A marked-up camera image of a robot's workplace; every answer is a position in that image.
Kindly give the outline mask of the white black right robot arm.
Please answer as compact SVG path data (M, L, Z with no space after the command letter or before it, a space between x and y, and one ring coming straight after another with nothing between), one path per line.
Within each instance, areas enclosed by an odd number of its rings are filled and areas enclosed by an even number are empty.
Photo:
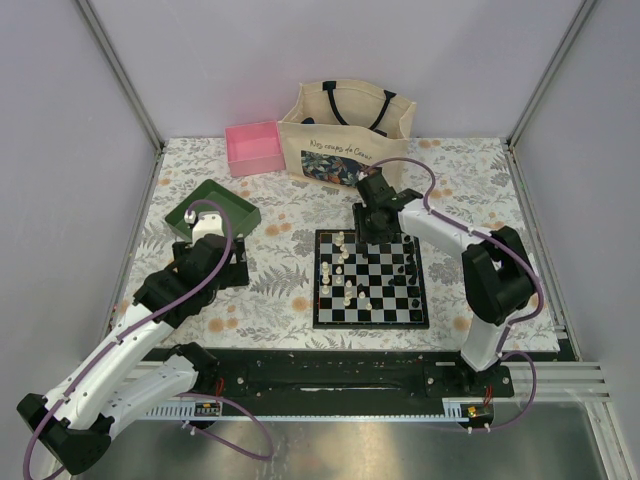
M475 396L491 382L489 368L502 357L506 338L515 323L539 311L518 317L533 295L543 303L540 279L534 272L517 231L510 227L489 231L456 220L415 199L396 210L374 210L353 205L356 238L361 243L387 243L395 236L416 237L458 260L465 298L473 312L471 327L460 355L465 365L455 371L455 383Z

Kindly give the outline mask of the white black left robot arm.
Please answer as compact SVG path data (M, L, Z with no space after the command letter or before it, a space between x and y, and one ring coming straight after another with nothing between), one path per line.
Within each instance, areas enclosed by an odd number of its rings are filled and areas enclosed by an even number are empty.
M196 342L178 345L160 367L129 385L125 377L187 319L227 288L245 286L244 246L233 238L228 215L218 207L185 212L188 242L173 244L173 260L148 275L113 330L88 357L45 394L30 393L17 411L32 431L23 458L42 444L62 471L83 473L132 422L163 401L216 390L217 359Z

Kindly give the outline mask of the black white chess board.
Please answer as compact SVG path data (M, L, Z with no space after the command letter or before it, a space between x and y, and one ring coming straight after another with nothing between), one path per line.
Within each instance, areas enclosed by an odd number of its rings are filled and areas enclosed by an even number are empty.
M405 235L386 244L362 244L353 230L315 232L313 327L316 329L426 329L428 305L419 240ZM340 263L343 251L349 253ZM322 294L322 263L330 266L330 292ZM344 306L351 295L350 306ZM413 299L420 305L413 308ZM366 309L371 301L372 310Z

